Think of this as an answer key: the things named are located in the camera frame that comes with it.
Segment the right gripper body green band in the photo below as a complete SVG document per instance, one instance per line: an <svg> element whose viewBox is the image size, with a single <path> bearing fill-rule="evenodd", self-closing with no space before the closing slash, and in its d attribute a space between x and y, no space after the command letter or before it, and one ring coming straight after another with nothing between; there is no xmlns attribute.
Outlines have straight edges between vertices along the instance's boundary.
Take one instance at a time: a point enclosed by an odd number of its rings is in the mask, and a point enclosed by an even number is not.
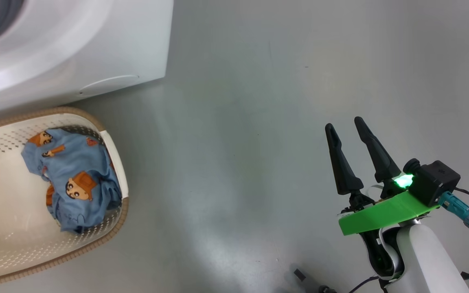
<svg viewBox="0 0 469 293"><path fill-rule="evenodd" d="M436 282L441 276L441 242L419 219L434 210L408 190L377 202L363 193L349 195L339 226L359 235L368 260L383 282Z"/></svg>

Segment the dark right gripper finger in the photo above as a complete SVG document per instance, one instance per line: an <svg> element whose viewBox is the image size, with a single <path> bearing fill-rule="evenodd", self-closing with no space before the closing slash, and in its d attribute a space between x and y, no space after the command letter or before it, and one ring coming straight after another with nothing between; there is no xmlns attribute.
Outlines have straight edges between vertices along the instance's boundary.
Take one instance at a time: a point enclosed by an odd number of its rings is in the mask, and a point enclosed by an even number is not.
<svg viewBox="0 0 469 293"><path fill-rule="evenodd" d="M354 118L354 124L357 128L361 141L366 145L370 158L375 169L376 182L392 180L401 174L398 165L385 150L379 139L372 133L363 118L357 116Z"/></svg>
<svg viewBox="0 0 469 293"><path fill-rule="evenodd" d="M324 131L327 137L329 155L339 195L358 194L364 187L363 182L355 176L346 156L342 151L341 140L335 131L333 124L326 124Z"/></svg>

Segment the blue cartoon print garment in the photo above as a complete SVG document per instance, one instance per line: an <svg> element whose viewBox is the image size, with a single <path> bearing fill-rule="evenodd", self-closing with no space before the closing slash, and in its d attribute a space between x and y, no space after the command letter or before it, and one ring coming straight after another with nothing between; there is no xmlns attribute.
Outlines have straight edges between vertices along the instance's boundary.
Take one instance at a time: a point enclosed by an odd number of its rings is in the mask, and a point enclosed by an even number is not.
<svg viewBox="0 0 469 293"><path fill-rule="evenodd" d="M45 205L62 232L83 234L121 206L112 160L95 137L47 129L28 139L21 156L30 173L48 182Z"/></svg>

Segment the white front-load washing machine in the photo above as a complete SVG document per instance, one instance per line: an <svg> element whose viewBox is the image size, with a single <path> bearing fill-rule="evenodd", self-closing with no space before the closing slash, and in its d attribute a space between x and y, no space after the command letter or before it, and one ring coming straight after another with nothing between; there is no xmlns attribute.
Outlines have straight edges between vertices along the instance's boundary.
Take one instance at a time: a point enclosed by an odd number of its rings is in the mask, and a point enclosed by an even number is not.
<svg viewBox="0 0 469 293"><path fill-rule="evenodd" d="M115 76L164 77L174 0L25 0L0 35L0 114L89 98Z"/></svg>

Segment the cream perforated laundry basket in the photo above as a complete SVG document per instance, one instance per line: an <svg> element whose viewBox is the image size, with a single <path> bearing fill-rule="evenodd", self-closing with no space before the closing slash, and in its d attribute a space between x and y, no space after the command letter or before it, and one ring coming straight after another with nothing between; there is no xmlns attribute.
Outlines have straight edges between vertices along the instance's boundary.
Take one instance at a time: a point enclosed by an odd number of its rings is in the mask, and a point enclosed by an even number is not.
<svg viewBox="0 0 469 293"><path fill-rule="evenodd" d="M48 183L30 173L21 157L29 138L56 127L92 135L107 148L123 195L118 209L80 235L60 231L46 208ZM0 284L70 261L110 241L127 218L128 193L116 145L93 115L57 107L0 119Z"/></svg>

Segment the round white filter cover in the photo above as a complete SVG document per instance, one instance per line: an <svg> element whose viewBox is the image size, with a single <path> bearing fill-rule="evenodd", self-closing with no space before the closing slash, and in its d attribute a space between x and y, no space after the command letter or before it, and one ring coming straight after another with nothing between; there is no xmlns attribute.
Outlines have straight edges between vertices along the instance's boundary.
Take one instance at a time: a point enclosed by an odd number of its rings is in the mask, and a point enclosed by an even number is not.
<svg viewBox="0 0 469 293"><path fill-rule="evenodd" d="M122 75L110 77L82 87L78 91L78 95L90 97L94 95L106 94L108 92L116 91L125 87L135 85L138 79L139 76L137 75Z"/></svg>

